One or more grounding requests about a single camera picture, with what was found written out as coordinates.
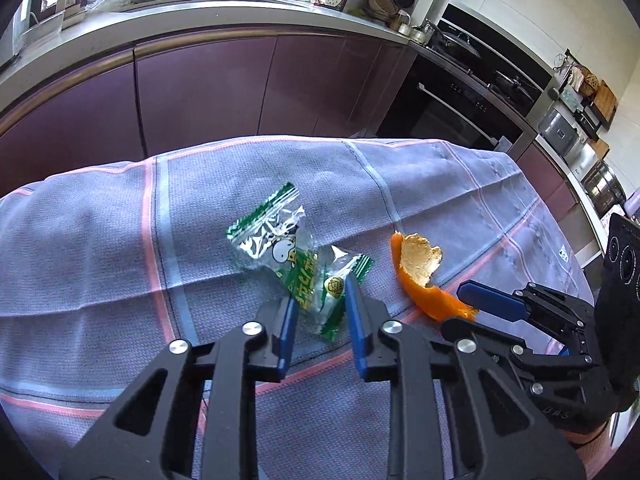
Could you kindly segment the pink sleeved right forearm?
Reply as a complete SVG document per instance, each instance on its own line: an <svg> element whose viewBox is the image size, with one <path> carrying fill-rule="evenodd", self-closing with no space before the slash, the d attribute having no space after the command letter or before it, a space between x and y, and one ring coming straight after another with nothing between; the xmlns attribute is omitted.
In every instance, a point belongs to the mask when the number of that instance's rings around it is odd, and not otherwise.
<svg viewBox="0 0 640 480"><path fill-rule="evenodd" d="M588 480L593 479L615 455L617 448L612 445L610 430L603 427L600 434L576 448L576 453L585 466Z"/></svg>

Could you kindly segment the person's right hand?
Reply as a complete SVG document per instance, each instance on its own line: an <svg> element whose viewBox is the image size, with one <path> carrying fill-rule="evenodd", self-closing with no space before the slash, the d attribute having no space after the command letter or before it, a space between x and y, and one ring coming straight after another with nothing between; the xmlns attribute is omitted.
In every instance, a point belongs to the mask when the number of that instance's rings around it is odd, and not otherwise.
<svg viewBox="0 0 640 480"><path fill-rule="evenodd" d="M606 434L613 415L613 412L608 413L606 417L603 413L599 413L599 418L576 415L562 422L558 431L570 442L571 446L582 448Z"/></svg>

